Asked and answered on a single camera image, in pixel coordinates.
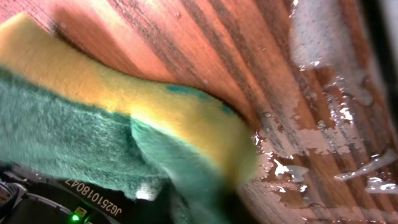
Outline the yellow green scrub sponge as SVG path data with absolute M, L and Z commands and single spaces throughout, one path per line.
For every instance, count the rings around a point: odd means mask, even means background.
M 247 122 L 184 85 L 113 70 L 20 13 L 1 25 L 1 162 L 126 197 L 165 191 L 174 223 L 234 223 L 255 173 Z

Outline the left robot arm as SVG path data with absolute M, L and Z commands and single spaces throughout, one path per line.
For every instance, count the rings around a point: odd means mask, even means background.
M 73 179 L 53 179 L 19 166 L 1 166 L 1 223 L 171 223 L 164 202 L 131 200 L 121 191 Z

